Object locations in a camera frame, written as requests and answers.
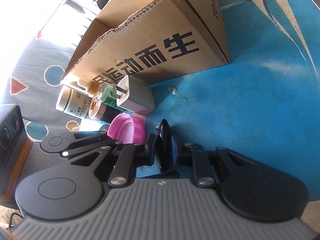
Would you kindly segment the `black jar gold lid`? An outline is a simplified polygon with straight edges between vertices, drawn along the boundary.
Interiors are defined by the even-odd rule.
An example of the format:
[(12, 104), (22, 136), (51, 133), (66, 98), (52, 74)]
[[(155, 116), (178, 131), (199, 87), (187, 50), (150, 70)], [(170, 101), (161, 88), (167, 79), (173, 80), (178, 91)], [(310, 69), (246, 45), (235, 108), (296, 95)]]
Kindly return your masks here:
[(116, 106), (117, 104), (114, 98), (110, 96), (103, 97), (98, 93), (93, 97), (89, 106), (89, 118), (110, 124), (113, 119), (121, 113)]

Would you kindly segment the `black car key fob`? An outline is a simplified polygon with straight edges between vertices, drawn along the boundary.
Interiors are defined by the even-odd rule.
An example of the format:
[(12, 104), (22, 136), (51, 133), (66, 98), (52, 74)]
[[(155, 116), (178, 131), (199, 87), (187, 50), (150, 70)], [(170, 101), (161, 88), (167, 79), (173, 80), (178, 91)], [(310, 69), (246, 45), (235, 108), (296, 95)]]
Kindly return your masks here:
[(171, 129), (168, 121), (163, 119), (157, 126), (156, 157), (159, 171), (167, 172), (172, 164)]

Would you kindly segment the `black speaker box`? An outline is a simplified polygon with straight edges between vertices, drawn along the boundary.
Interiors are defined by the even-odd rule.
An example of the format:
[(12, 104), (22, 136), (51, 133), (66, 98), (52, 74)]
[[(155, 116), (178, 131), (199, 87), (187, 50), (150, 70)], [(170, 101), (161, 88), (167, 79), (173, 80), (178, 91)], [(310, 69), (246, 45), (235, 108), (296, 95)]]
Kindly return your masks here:
[(1, 104), (1, 202), (11, 201), (32, 146), (17, 104)]

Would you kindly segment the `white power adapter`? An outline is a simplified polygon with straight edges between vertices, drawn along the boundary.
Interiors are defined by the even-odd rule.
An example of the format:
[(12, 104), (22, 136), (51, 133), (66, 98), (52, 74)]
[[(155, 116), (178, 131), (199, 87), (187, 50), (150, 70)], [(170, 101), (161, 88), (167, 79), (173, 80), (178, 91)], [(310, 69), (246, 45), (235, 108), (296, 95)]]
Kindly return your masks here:
[(141, 116), (155, 109), (152, 90), (131, 76), (124, 76), (116, 85), (117, 106)]

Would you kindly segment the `brown cardboard box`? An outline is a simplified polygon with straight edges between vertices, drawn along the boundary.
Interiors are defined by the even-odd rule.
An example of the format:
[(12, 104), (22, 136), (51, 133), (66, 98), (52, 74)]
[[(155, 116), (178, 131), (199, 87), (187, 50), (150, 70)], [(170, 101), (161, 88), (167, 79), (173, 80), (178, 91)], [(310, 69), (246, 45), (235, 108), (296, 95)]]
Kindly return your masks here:
[(109, 0), (62, 77), (147, 85), (229, 63), (218, 0)]

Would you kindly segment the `pink plastic bowl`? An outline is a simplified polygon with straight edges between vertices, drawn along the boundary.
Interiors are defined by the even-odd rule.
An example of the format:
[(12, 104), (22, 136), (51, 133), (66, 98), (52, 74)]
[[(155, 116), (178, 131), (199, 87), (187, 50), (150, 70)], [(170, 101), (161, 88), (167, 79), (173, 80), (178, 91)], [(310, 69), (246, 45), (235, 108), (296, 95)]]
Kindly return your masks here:
[(111, 122), (107, 135), (123, 144), (144, 143), (145, 123), (135, 115), (119, 114)]

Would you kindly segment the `white supplement bottle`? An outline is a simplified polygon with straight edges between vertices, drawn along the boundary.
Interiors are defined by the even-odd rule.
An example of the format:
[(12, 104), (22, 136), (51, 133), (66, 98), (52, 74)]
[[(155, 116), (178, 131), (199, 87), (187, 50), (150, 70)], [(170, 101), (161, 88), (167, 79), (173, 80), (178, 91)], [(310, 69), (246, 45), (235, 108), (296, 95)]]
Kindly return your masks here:
[(55, 108), (73, 117), (88, 119), (91, 102), (91, 97), (67, 86), (63, 86), (57, 98)]

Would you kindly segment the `grey patterned bedsheet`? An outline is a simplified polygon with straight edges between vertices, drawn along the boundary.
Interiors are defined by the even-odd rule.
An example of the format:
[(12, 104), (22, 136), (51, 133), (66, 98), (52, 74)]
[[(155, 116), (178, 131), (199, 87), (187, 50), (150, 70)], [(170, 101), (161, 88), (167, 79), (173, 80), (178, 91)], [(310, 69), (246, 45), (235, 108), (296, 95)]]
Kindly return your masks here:
[(33, 141), (80, 129), (79, 118), (55, 108), (73, 51), (35, 38), (21, 51), (17, 47), (1, 51), (1, 103), (20, 106), (25, 130)]

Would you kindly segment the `green dropper bottle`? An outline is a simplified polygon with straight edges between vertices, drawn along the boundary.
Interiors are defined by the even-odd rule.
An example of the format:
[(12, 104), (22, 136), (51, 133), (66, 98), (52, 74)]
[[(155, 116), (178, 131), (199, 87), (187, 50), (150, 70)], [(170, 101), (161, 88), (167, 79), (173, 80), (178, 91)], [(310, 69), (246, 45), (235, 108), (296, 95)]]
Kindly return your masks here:
[(86, 81), (79, 79), (77, 86), (81, 87), (87, 94), (92, 95), (93, 98), (106, 107), (112, 107), (119, 110), (121, 113), (131, 113), (130, 111), (117, 105), (118, 94), (116, 88), (107, 83), (99, 84), (95, 81)]

